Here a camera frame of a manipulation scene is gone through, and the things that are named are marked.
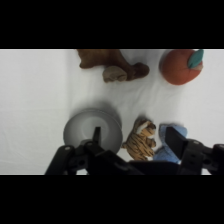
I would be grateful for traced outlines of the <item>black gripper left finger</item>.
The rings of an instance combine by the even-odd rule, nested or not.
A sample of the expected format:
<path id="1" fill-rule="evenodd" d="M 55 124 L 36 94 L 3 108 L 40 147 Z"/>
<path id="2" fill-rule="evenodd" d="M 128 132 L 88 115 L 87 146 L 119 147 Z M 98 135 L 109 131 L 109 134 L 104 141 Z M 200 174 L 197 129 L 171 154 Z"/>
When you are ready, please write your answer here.
<path id="1" fill-rule="evenodd" d="M 112 152 L 102 147 L 100 127 L 96 127 L 92 138 L 83 141 L 81 146 L 83 165 L 86 169 L 112 168 Z"/>

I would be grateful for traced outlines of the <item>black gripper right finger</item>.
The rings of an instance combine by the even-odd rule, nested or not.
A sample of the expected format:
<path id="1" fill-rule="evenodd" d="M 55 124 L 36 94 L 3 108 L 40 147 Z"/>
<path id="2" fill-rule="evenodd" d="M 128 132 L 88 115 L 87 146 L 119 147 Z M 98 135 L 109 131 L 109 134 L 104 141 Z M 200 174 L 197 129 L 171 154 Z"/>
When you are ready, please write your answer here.
<path id="1" fill-rule="evenodd" d="M 173 127 L 166 129 L 165 142 L 181 160 L 178 175 L 200 175 L 203 168 L 204 145 L 197 140 L 188 140 Z"/>

